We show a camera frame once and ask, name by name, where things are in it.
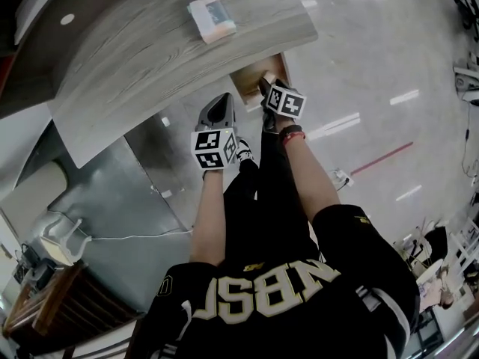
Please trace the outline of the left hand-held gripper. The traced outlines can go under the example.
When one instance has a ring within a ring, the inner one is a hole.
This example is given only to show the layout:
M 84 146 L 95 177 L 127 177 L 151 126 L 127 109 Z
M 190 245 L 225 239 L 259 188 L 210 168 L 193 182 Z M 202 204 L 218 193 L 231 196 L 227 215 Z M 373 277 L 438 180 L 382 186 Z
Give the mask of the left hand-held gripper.
M 234 98 L 224 93 L 200 112 L 191 134 L 191 154 L 202 171 L 224 170 L 237 151 Z

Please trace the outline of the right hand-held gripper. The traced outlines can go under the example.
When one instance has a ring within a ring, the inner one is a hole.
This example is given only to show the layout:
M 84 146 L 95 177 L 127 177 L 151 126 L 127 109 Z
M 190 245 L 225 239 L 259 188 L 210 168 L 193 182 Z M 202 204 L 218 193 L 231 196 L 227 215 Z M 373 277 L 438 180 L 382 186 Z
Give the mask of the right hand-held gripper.
M 287 86 L 280 79 L 268 82 L 261 77 L 258 87 L 263 97 L 260 104 L 263 109 L 264 132 L 278 132 L 276 129 L 278 118 L 293 122 L 300 119 L 307 100 L 306 96 Z

